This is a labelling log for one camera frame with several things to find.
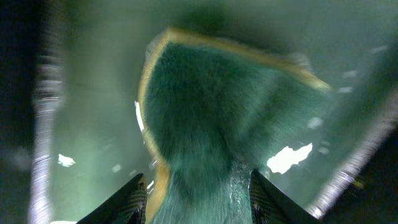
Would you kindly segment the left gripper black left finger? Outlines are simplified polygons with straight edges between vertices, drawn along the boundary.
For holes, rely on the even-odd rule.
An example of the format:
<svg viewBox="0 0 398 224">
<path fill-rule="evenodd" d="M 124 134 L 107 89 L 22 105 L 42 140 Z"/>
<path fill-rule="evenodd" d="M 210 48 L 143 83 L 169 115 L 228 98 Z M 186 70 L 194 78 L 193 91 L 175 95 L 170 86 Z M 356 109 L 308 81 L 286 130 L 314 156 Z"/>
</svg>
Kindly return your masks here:
<svg viewBox="0 0 398 224">
<path fill-rule="evenodd" d="M 137 174 L 77 224 L 145 224 L 147 189 Z"/>
</svg>

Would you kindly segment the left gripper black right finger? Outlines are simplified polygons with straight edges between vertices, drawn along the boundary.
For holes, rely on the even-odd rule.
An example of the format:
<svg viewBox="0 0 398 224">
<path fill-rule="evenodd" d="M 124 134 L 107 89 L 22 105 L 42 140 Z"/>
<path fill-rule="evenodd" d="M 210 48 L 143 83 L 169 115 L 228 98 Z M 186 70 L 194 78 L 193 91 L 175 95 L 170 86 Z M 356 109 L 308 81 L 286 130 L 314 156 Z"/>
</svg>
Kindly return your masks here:
<svg viewBox="0 0 398 224">
<path fill-rule="evenodd" d="M 251 172 L 249 196 L 253 224 L 319 224 L 258 170 Z"/>
</svg>

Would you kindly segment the green yellow sponge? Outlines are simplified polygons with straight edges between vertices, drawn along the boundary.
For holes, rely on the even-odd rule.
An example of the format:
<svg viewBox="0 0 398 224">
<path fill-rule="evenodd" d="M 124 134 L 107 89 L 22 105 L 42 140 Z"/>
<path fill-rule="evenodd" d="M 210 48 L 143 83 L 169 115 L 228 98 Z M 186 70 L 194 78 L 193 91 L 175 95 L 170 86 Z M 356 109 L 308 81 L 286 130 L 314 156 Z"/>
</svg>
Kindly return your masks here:
<svg viewBox="0 0 398 224">
<path fill-rule="evenodd" d="M 156 160 L 147 223 L 252 223 L 251 173 L 326 112 L 330 90 L 291 60 L 163 31 L 139 87 L 142 135 Z"/>
</svg>

